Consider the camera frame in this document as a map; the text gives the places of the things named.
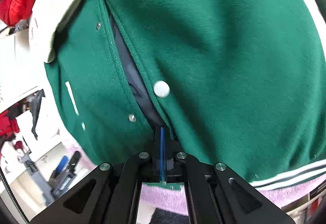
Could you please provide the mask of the green varsity jacket cream sleeves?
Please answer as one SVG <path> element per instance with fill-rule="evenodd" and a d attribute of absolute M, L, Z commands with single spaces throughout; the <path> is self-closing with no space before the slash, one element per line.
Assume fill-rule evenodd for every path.
<path fill-rule="evenodd" d="M 273 190 L 325 174 L 325 22 L 314 0 L 36 0 L 29 43 L 89 159 L 156 126 Z"/>

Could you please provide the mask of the red hanging coat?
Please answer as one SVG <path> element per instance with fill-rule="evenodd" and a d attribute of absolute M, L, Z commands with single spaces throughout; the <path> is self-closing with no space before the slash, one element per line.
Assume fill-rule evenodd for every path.
<path fill-rule="evenodd" d="M 9 117 L 9 110 L 3 111 L 0 117 L 0 136 L 8 136 L 18 132 L 20 129 L 16 118 Z"/>

